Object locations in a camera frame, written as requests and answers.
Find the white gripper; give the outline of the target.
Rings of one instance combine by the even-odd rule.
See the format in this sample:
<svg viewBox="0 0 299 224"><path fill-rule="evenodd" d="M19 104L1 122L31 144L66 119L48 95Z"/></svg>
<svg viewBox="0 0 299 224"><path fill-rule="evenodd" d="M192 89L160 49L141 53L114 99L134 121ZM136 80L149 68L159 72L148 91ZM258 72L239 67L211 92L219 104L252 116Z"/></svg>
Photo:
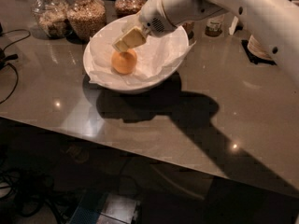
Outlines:
<svg viewBox="0 0 299 224"><path fill-rule="evenodd" d="M148 0L139 14L126 16L122 26L123 34L112 44L117 52L139 47L146 43L147 37L138 28L143 25L148 35L162 37L174 32L182 21L178 19L179 0Z"/></svg>

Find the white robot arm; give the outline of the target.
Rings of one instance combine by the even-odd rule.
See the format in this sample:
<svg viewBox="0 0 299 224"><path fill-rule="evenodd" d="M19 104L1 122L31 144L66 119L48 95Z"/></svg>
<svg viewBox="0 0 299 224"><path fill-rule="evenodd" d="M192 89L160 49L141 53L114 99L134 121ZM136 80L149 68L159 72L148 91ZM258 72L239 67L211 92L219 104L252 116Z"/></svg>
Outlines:
<svg viewBox="0 0 299 224"><path fill-rule="evenodd" d="M261 43L274 62L299 85L299 6L289 0L148 0L114 41L118 52L162 37L187 21L231 12Z"/></svg>

